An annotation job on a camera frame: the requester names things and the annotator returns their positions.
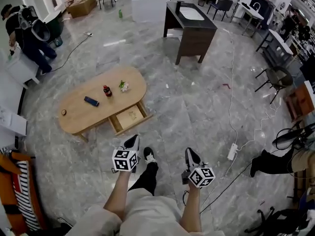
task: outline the oval table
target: oval table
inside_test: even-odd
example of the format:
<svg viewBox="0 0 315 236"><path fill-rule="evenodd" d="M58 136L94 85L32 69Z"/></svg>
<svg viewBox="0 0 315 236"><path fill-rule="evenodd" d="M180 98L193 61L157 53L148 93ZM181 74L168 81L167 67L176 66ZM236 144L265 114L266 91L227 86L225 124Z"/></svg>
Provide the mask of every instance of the oval table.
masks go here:
<svg viewBox="0 0 315 236"><path fill-rule="evenodd" d="M125 92L119 88L121 81L129 84ZM111 97L105 95L103 85L110 87ZM87 142L82 134L109 120L116 135L120 135L152 116L148 115L142 102L146 90L146 82L136 68L112 68L79 85L63 98L58 114L60 126ZM85 102L85 96L98 101L99 106Z"/></svg>

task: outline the white t-shirt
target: white t-shirt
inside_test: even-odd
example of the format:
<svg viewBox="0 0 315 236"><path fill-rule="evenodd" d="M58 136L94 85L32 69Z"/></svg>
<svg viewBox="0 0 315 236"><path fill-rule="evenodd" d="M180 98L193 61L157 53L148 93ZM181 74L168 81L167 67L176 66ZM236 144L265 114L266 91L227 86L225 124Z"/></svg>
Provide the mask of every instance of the white t-shirt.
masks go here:
<svg viewBox="0 0 315 236"><path fill-rule="evenodd" d="M93 206L66 236L224 236L223 232L189 234L179 224L175 200L153 197L145 189L128 192L125 212L122 222L116 214Z"/></svg>

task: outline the black and white striped fabric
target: black and white striped fabric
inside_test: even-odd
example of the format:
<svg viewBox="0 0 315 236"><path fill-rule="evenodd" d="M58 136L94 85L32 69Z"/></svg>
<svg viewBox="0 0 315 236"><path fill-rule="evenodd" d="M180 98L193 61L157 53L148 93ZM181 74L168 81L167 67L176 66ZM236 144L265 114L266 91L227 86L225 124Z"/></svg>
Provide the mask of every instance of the black and white striped fabric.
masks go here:
<svg viewBox="0 0 315 236"><path fill-rule="evenodd" d="M31 197L29 195L29 162L20 161L16 163L16 166L21 170L22 174L17 175L19 186L15 186L16 182L13 181L13 188L16 199L18 201L18 208L25 218L25 222L31 231L37 231L41 229L37 217L34 214Z"/></svg>

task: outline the marble floor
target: marble floor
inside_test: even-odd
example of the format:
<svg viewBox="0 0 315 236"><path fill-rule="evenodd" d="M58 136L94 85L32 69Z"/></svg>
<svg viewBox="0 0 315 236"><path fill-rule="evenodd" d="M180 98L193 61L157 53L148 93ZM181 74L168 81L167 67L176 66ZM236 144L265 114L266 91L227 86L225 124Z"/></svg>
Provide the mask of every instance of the marble floor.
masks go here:
<svg viewBox="0 0 315 236"><path fill-rule="evenodd" d="M119 9L123 19L118 16ZM201 9L206 12L208 6ZM62 69L39 77L39 85L29 83L22 109L22 115L28 120L25 148L27 153L36 156L40 199L50 219L61 216L75 223L92 204L106 201L117 178L111 172L113 149L121 138L130 134L140 135L141 150L150 146L155 152L159 163L156 194L175 199L180 209L184 208L182 195L187 188L181 184L181 173L186 168L185 148L191 147L202 155L217 177L212 185L201 190L203 207L263 148L275 150L271 142L277 132L291 127L286 106L279 106L280 97L275 101L279 107L276 116L262 121L262 130L256 131L255 141L238 152L226 174L231 166L226 157L236 140L229 109L240 148L253 139L254 129L260 128L260 120L266 118L266 113L275 114L269 107L275 91L265 86L254 92L265 80L264 76L258 80L255 76L267 67L262 55L255 52L260 40L242 36L242 29L235 23L230 24L228 18L221 22L220 13L216 18L218 30L203 63L197 63L198 57L183 57L179 65L175 65L179 40L162 37L163 22L134 22L130 0L118 0L114 8L107 1L101 10L96 7L86 17L64 21L63 45L56 49L54 69L86 38L83 32L94 35L72 53ZM103 46L119 40L125 42ZM58 106L64 94L117 65L134 66L141 72L147 82L144 102L154 116L119 137L106 122L85 134L88 143L63 132L58 122ZM144 168L141 160L137 173L130 179L131 185ZM223 230L227 236L244 235L244 229L259 222L257 209L267 212L270 206L276 209L289 206L291 201L286 197L293 190L290 175L257 174L252 179L248 173L246 170L205 210L204 231Z"/></svg>

